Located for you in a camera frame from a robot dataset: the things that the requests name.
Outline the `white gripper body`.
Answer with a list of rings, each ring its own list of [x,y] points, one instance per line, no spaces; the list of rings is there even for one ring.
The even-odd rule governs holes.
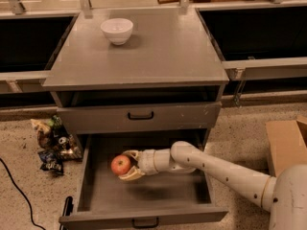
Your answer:
[[[138,169],[144,175],[152,175],[155,174],[155,166],[154,166],[154,150],[146,149],[140,151],[138,154]]]

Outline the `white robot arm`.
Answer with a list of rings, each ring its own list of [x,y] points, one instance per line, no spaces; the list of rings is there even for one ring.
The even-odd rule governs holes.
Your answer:
[[[271,213],[269,230],[307,230],[307,165],[298,164],[271,176],[208,155],[177,141],[168,149],[126,150],[136,164],[120,176],[132,181],[162,172],[200,170]]]

